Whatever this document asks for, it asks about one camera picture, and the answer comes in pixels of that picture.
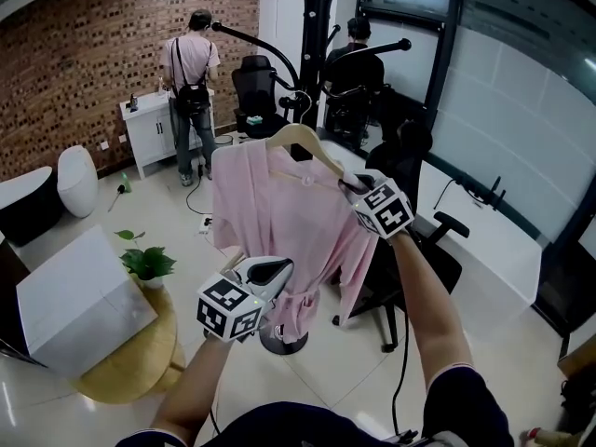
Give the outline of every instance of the green leaf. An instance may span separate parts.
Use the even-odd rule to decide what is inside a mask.
[[[134,234],[132,232],[130,232],[130,230],[123,230],[122,232],[115,232],[115,234],[118,235],[120,238],[124,238],[125,240],[134,239]]]
[[[164,277],[174,273],[172,267],[176,261],[164,255],[164,250],[164,247],[152,247],[144,253],[145,264],[156,277]]]
[[[120,257],[122,263],[132,273],[136,273],[140,279],[148,279],[149,270],[147,269],[144,253],[138,249],[127,250],[124,255]]]

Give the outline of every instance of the white cabinet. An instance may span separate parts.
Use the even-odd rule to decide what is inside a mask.
[[[215,130],[213,124],[213,90],[210,94],[210,118],[211,130]],[[171,128],[169,116],[168,95],[159,96],[157,93],[147,94],[139,97],[139,109],[134,113],[127,109],[128,102],[120,103],[122,118],[126,122],[129,133],[130,145],[134,154],[137,168],[141,179],[144,179],[144,168],[159,160],[176,155],[176,145]],[[192,134],[194,129],[191,125],[190,149],[194,150],[201,146],[198,136]]]

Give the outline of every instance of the round wooden table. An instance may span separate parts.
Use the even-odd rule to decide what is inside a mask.
[[[157,319],[71,384],[106,404],[128,404],[169,389],[184,371],[176,314],[168,291],[141,289]]]

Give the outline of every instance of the man in pink shirt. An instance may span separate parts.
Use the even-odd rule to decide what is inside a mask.
[[[184,79],[189,85],[207,86],[209,81],[217,81],[217,66],[220,58],[217,47],[205,35],[211,27],[211,14],[208,10],[198,10],[190,18],[188,33],[179,38],[171,38],[164,45],[160,63],[164,67],[164,83],[177,94],[184,86]],[[180,111],[174,94],[170,93],[169,110],[172,120],[174,141],[178,156],[178,171],[183,186],[193,183],[193,170],[189,153],[190,121],[195,126],[196,135],[203,142],[203,156],[207,177],[211,179],[211,155],[215,150],[215,141],[211,131],[210,108],[207,105],[197,114],[185,115]]]

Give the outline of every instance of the brick wall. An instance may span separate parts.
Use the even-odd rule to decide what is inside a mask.
[[[118,104],[156,91],[163,42],[183,34],[192,11],[258,34],[258,0],[37,0],[0,22],[0,181],[50,165],[72,145],[97,169],[132,156]],[[254,47],[210,32],[221,81],[216,127],[234,121],[230,78]],[[99,149],[108,141],[110,149]]]

